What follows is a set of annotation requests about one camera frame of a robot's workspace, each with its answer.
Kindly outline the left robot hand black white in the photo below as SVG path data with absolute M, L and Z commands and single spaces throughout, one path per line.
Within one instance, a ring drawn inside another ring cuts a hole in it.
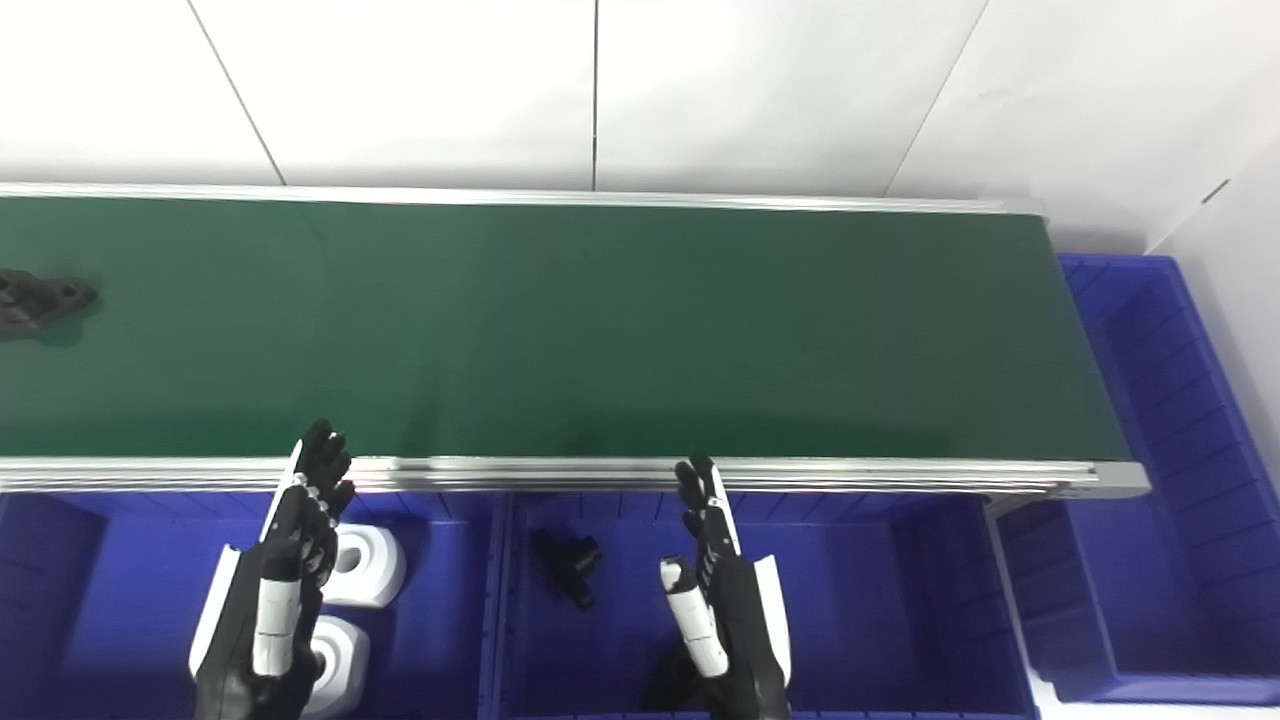
M 316 420 L 294 445 L 259 539 L 225 546 L 189 653 L 196 719 L 300 719 L 321 670 L 311 648 L 356 495 L 346 437 Z

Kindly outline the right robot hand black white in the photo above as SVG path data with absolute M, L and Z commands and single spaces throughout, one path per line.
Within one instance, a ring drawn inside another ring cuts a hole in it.
M 659 561 L 684 650 L 713 719 L 788 719 L 791 643 L 773 555 L 742 555 L 719 468 L 703 454 L 675 465 L 694 560 Z

